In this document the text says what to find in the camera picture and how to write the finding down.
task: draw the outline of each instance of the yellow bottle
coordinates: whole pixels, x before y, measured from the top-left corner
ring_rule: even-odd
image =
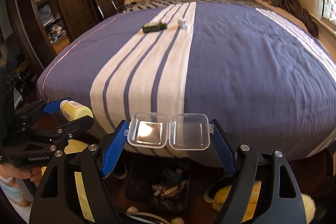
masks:
[[[91,109],[75,101],[64,100],[61,102],[59,108],[61,109],[63,116],[69,122],[84,117],[86,115],[89,115],[93,118]]]

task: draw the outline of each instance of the blue bedspread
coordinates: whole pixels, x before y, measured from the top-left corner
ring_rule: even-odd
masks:
[[[158,20],[168,29],[143,34]],[[336,138],[335,81],[336,65],[317,40],[275,12],[191,2],[106,19],[56,57],[38,91],[91,107],[106,132],[138,111],[204,113],[257,152],[279,149],[293,160]],[[216,158],[211,148],[154,153]]]

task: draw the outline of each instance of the metal screw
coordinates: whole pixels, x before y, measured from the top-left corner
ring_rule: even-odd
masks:
[[[250,150],[250,147],[247,145],[247,144],[242,144],[240,146],[240,149],[243,150],[243,151],[249,151]]]
[[[55,153],[56,157],[60,157],[62,155],[63,155],[63,151],[62,150],[57,150],[56,153]]]
[[[274,152],[275,156],[277,156],[278,158],[281,158],[283,156],[283,153],[281,151],[275,151]]]
[[[90,144],[90,145],[89,145],[89,150],[90,150],[90,151],[96,151],[97,148],[98,148],[98,145],[96,145],[96,144]]]

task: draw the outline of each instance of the wooden floor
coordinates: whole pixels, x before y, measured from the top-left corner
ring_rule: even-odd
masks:
[[[56,121],[50,115],[47,115],[41,119],[35,127],[50,129],[57,126]],[[97,140],[89,134],[82,134],[78,139],[88,144],[97,143]],[[136,156],[136,154],[123,152],[122,158],[128,167],[130,167],[132,157],[134,156]],[[290,162],[302,193],[312,195],[325,182],[328,158],[330,158],[330,156],[328,156],[325,151],[322,151],[308,159]],[[140,203],[127,200],[124,195],[127,179],[118,180],[114,176],[110,176],[104,180],[104,182],[114,205],[120,212],[125,212],[130,206],[135,206],[141,212],[154,213],[169,221],[174,217],[181,216],[186,224],[204,224],[212,223],[217,216],[217,212],[212,209],[211,204],[204,201],[203,193],[222,176],[222,172],[222,169],[209,168],[194,162],[187,206],[183,212],[178,214],[156,210]]]

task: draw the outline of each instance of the sneaker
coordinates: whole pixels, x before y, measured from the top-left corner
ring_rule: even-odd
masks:
[[[114,167],[112,174],[117,179],[125,179],[128,176],[128,170],[126,164],[123,161],[118,161]]]
[[[233,184],[233,181],[234,178],[231,177],[229,173],[224,172],[223,177],[204,192],[203,194],[204,200],[207,203],[213,203],[215,194],[218,192],[218,190],[224,188],[225,186]]]

